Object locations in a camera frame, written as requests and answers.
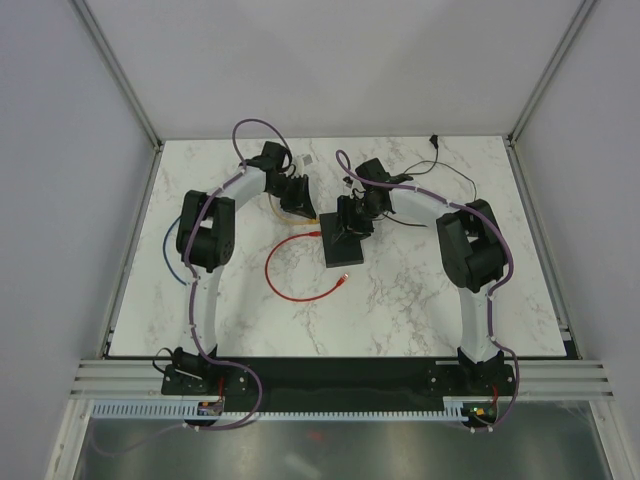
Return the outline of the black network switch box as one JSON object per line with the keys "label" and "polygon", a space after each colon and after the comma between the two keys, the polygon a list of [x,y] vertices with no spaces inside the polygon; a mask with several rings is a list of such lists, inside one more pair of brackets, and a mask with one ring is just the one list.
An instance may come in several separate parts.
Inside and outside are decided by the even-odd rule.
{"label": "black network switch box", "polygon": [[323,213],[319,216],[325,266],[338,268],[364,263],[361,241],[339,239],[338,214]]}

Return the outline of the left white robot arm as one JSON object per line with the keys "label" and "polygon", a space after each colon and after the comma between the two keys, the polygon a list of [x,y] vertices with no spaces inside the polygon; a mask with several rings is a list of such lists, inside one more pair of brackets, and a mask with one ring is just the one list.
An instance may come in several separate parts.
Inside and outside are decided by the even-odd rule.
{"label": "left white robot arm", "polygon": [[211,193],[190,190],[175,222],[176,250],[192,275],[189,282],[187,327],[164,367],[161,393],[167,396],[212,395],[230,370],[248,371],[238,363],[217,358],[217,299],[222,274],[235,248],[236,213],[253,198],[267,194],[281,209],[307,221],[317,220],[309,178],[294,170],[289,148],[273,142]]}

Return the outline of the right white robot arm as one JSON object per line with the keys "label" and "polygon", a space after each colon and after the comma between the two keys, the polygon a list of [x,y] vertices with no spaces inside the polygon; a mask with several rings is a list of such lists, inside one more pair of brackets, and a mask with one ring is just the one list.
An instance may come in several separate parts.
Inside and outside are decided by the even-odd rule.
{"label": "right white robot arm", "polygon": [[374,221],[386,213],[400,213],[436,230],[444,272],[458,288],[460,300],[458,385],[469,394],[482,393],[504,367],[504,352],[494,335],[491,295],[512,262],[490,204],[484,199],[451,203],[426,193],[409,175],[368,183],[361,195],[339,196],[336,210],[320,216],[326,266],[363,263],[361,241],[374,233]]}

